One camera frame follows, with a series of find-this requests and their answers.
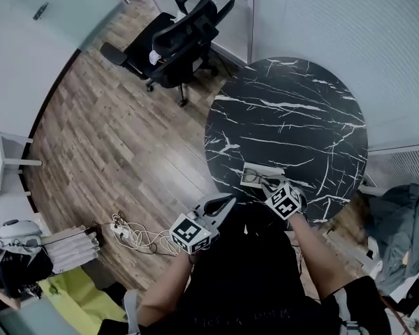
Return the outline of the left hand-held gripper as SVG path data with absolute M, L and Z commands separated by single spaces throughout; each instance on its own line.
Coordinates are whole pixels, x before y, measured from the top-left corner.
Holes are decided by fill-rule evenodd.
M 236 202 L 232 193 L 204 196 L 193 209 L 177 217 L 169 229 L 172 241 L 189 255 L 208 249 Z

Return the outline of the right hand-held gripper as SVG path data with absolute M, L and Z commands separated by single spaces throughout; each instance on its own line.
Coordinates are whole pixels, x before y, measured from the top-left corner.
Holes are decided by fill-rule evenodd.
M 293 214 L 303 214 L 307 209 L 307 199 L 305 194 L 292 186 L 283 174 L 270 176 L 270 181 L 261 181 L 266 201 L 269 209 L 287 221 Z

